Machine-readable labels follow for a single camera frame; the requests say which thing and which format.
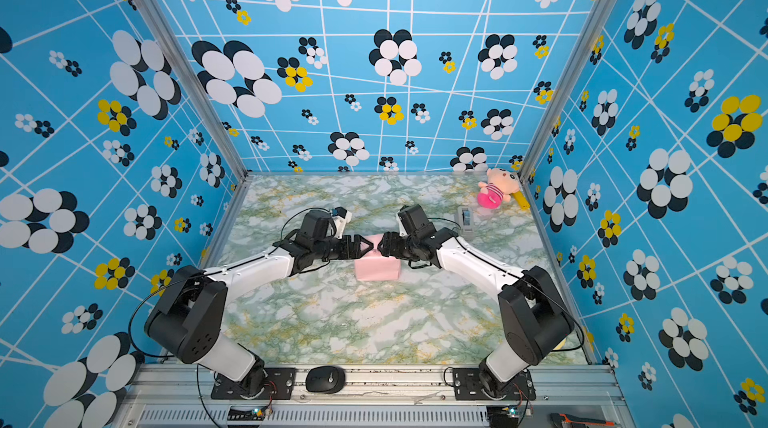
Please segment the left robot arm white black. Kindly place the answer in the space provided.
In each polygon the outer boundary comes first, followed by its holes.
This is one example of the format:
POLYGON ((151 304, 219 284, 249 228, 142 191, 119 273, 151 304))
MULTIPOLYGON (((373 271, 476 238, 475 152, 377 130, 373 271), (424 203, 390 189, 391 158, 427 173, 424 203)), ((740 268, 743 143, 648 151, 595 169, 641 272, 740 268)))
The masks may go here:
POLYGON ((351 214, 309 209, 299 228, 245 261, 200 270, 178 270, 150 312, 145 334, 185 364, 207 368, 255 398, 266 386, 264 361, 222 333, 225 309, 261 286, 308 272, 317 261, 357 260, 374 248, 346 235, 351 214))

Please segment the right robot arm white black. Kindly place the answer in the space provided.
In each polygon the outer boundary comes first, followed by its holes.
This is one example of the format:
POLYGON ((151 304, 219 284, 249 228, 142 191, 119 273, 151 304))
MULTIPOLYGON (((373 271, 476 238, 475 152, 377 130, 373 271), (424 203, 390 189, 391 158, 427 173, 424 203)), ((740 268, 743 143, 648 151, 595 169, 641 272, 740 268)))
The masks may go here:
POLYGON ((399 230, 384 233, 378 244, 383 256, 456 274, 498 302, 504 341, 479 364, 491 398, 506 396, 516 376, 582 332, 545 269, 514 267, 481 252, 457 231, 436 228, 419 205, 402 208, 397 218, 399 230))

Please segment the purple wrapping paper sheet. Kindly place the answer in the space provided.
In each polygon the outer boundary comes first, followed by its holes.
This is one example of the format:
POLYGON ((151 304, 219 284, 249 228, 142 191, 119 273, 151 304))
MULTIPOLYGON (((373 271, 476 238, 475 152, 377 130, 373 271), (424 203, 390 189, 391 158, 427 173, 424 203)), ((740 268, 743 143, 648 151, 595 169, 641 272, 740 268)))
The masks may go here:
POLYGON ((385 257, 378 251, 383 235, 364 235, 373 248, 361 259, 354 261, 355 277, 360 282, 396 281, 401 273, 401 261, 385 257))

